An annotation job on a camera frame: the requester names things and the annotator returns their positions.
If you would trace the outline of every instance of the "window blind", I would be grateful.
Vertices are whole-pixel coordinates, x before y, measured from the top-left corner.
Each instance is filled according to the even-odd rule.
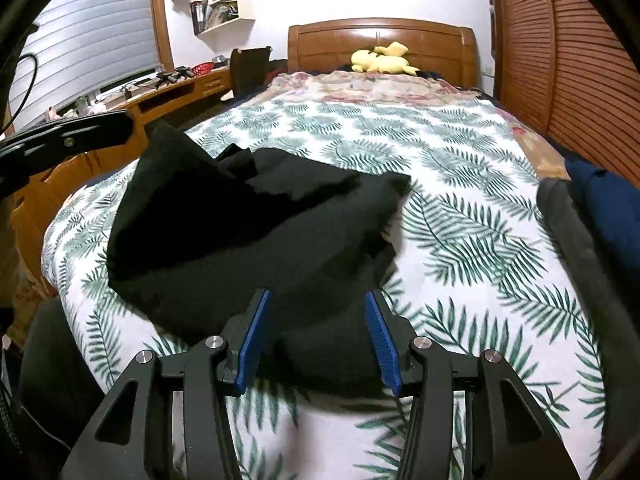
[[[51,0],[36,19],[23,53],[38,57],[38,74],[16,130],[128,75],[159,65],[151,0]],[[33,62],[18,64],[9,95],[12,112],[24,98]]]

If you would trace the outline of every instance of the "black chair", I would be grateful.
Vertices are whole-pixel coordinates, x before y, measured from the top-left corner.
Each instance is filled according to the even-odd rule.
[[[229,72],[234,100],[256,91],[264,84],[269,67],[271,47],[235,48],[231,53]]]

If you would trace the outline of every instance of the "wooden wardrobe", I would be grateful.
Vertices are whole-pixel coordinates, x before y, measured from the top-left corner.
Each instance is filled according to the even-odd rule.
[[[494,95],[640,187],[640,75],[587,0],[492,0]]]

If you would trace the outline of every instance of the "blue garment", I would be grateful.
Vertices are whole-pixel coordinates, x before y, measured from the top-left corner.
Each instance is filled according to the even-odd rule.
[[[640,278],[640,189],[611,171],[589,162],[565,162],[572,180],[574,201],[593,220],[604,244],[625,281],[638,288]]]

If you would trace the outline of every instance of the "blue rubber pad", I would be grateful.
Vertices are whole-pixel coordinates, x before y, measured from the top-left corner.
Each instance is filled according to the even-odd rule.
[[[371,342],[376,351],[378,365],[380,366],[382,382],[385,386],[391,388],[395,396],[399,396],[402,390],[402,379],[400,377],[398,350],[396,350],[385,320],[380,314],[378,304],[370,292],[365,297],[364,314]]]
[[[268,324],[266,323],[266,317],[270,297],[271,293],[266,290],[255,311],[254,319],[249,326],[249,330],[244,338],[244,343],[242,344],[242,349],[240,350],[236,387],[241,395],[246,391],[249,382],[255,377],[255,372],[258,369],[262,347],[267,337]]]

